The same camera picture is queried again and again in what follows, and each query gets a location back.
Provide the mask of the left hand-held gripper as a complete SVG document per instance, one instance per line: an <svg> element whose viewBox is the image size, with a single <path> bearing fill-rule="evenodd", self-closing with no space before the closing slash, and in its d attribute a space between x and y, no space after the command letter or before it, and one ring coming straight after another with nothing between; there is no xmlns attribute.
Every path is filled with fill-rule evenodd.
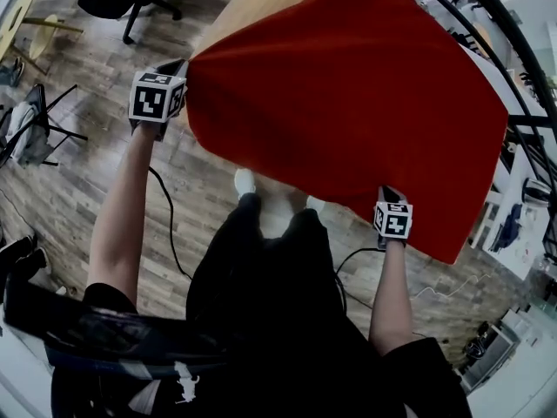
<svg viewBox="0 0 557 418"><path fill-rule="evenodd" d="M132 130L142 123L158 128L156 141L162 141L169 121L183 108L188 61L175 58L137 71L132 81L128 118Z"/></svg>

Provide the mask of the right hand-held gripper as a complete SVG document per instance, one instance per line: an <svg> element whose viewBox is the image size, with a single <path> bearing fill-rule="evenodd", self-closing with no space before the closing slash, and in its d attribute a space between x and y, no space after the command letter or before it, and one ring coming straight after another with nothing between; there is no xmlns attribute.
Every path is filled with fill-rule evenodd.
<svg viewBox="0 0 557 418"><path fill-rule="evenodd" d="M381 185L373 218L373 226L379 234L378 249L386 250L386 243L392 240L405 245L412 223L413 206L407 204L406 197L391 187Z"/></svg>

